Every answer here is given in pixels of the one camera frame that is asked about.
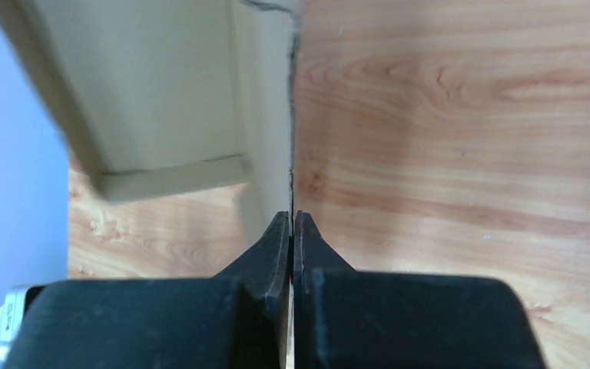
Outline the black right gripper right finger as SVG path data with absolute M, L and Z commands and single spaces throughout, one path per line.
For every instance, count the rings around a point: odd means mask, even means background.
M 298 368 L 543 368 L 517 294 L 473 276 L 358 271 L 299 211 L 293 236 Z

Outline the brown cardboard box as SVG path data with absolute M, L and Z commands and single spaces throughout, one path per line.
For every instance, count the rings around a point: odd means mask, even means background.
M 0 1 L 0 27 L 104 200 L 244 185 L 291 206 L 299 1 Z

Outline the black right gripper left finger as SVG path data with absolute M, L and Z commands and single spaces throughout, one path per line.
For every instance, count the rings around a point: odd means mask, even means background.
M 290 216 L 210 278 L 66 280 L 33 301 L 6 368 L 283 368 Z

